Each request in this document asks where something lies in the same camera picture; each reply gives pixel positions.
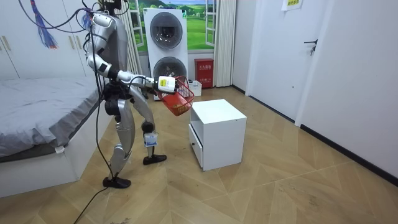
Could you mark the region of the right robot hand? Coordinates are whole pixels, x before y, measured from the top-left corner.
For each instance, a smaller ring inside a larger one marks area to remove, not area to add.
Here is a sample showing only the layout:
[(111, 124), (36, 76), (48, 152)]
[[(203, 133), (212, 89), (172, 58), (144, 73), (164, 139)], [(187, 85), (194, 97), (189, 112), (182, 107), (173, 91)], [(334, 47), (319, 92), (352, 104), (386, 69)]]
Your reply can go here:
[(177, 81), (174, 77), (160, 76), (154, 84), (154, 89), (161, 93), (174, 94)]

